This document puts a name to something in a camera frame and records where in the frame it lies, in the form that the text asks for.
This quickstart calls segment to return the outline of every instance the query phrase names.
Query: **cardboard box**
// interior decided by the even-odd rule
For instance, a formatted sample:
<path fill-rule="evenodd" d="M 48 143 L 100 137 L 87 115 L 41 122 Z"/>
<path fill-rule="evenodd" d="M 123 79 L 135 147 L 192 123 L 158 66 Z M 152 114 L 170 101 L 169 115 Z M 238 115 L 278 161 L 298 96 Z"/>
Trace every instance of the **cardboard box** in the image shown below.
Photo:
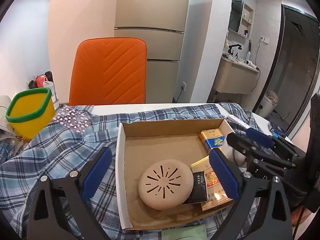
<path fill-rule="evenodd" d="M 152 164 L 176 159 L 190 166 L 208 155 L 199 139 L 203 130 L 216 129 L 227 137 L 234 132 L 223 119 L 165 120 L 121 123 L 116 147 L 116 193 L 122 229 L 153 230 L 175 227 L 207 217 L 230 203 L 202 211 L 200 204 L 155 210 L 140 199 L 140 177 Z M 229 159 L 232 148 L 224 142 L 221 151 Z"/>

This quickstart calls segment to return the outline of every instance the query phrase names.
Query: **yellow bucket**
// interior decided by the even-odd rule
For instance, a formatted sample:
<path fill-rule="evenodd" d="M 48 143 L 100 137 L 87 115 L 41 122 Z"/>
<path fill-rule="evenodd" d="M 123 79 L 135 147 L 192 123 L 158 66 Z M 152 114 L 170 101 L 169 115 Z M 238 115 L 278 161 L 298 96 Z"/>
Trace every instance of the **yellow bucket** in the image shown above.
<path fill-rule="evenodd" d="M 54 117 L 51 95 L 49 88 L 34 88 L 13 98 L 6 118 L 23 139 L 33 139 Z"/>

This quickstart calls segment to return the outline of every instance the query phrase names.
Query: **bathroom sink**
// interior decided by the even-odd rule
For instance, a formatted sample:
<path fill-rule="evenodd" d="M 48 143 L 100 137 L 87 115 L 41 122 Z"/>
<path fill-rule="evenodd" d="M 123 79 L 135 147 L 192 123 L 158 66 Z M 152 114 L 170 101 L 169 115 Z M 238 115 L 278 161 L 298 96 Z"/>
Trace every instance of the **bathroom sink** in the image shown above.
<path fill-rule="evenodd" d="M 212 88 L 219 93 L 249 94 L 259 71 L 243 63 L 221 57 Z"/>
<path fill-rule="evenodd" d="M 228 59 L 228 58 L 226 58 L 224 56 L 222 56 L 221 59 L 226 60 L 226 61 L 230 62 L 231 64 L 239 65 L 239 66 L 245 67 L 247 69 L 251 69 L 251 70 L 253 70 L 255 72 L 259 72 L 254 67 L 251 67 L 250 65 L 247 65 L 246 63 L 243 63 L 241 61 L 234 61 L 234 60 Z"/>

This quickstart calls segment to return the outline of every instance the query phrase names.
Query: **blue gripper pad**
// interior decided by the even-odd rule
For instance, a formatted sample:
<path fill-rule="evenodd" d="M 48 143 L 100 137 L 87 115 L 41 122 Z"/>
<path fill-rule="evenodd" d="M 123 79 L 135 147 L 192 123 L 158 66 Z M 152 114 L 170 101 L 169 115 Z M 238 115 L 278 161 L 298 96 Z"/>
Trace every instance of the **blue gripper pad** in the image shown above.
<path fill-rule="evenodd" d="M 209 163 L 213 168 L 213 171 L 216 173 L 228 198 L 232 198 L 237 202 L 240 199 L 238 181 L 229 169 L 228 164 L 222 159 L 216 149 L 212 149 L 210 151 Z"/>
<path fill-rule="evenodd" d="M 247 129 L 245 133 L 250 140 L 255 141 L 260 146 L 272 149 L 275 145 L 271 137 L 254 128 Z"/>
<path fill-rule="evenodd" d="M 106 174 L 112 161 L 112 152 L 109 148 L 102 153 L 99 160 L 95 163 L 89 174 L 83 181 L 83 190 L 81 198 L 86 202 L 96 193 L 104 175 Z"/>

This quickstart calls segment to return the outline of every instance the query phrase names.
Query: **metal screw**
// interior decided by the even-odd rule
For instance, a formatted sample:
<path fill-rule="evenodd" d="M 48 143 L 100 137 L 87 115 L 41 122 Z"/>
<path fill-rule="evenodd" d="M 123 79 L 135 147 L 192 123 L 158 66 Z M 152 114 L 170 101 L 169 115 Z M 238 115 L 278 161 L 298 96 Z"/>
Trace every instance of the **metal screw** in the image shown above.
<path fill-rule="evenodd" d="M 251 173 L 250 172 L 248 172 L 248 171 L 245 171 L 244 173 L 242 173 L 243 174 L 243 176 L 245 177 L 245 178 L 251 178 Z"/>
<path fill-rule="evenodd" d="M 276 183 L 280 182 L 280 178 L 278 176 L 273 177 L 273 181 Z"/>
<path fill-rule="evenodd" d="M 41 180 L 41 181 L 46 181 L 47 179 L 48 179 L 48 176 L 44 175 L 44 176 L 41 177 L 40 180 Z"/>
<path fill-rule="evenodd" d="M 76 177 L 76 176 L 78 176 L 78 171 L 72 171 L 72 172 L 70 172 L 70 177 L 72 177 L 72 178 L 74 178 L 74 177 Z"/>

